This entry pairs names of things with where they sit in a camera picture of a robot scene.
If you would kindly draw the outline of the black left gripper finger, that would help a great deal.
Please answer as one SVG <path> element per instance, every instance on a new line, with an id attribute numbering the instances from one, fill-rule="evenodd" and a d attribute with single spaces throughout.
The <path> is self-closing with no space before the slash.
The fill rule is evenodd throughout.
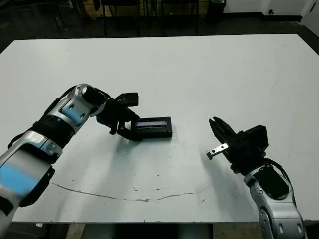
<path id="1" fill-rule="evenodd" d="M 127 117 L 128 117 L 128 120 L 138 120 L 138 119 L 140 119 L 139 115 L 137 115 L 130 108 L 127 108 Z"/>
<path id="2" fill-rule="evenodd" d="M 123 138 L 131 140 L 131 141 L 139 142 L 139 141 L 143 140 L 140 135 L 138 135 L 134 131 L 126 128 L 124 121 L 119 122 L 118 128 L 117 128 L 117 134 L 122 136 Z"/>

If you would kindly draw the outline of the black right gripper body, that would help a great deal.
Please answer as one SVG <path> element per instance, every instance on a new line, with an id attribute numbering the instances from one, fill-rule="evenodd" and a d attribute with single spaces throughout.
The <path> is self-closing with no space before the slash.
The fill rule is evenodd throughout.
<path id="1" fill-rule="evenodd" d="M 207 152 L 210 160 L 223 153 L 234 173 L 247 175 L 265 164 L 266 133 L 240 131 L 221 140 L 221 145 Z"/>

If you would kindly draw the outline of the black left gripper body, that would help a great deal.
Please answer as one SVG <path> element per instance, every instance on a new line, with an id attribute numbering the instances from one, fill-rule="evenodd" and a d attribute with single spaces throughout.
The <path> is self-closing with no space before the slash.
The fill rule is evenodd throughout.
<path id="1" fill-rule="evenodd" d="M 127 107 L 119 104 L 115 99 L 108 98 L 104 109 L 96 115 L 98 123 L 110 128 L 110 134 L 125 135 L 125 123 L 131 121 Z"/>

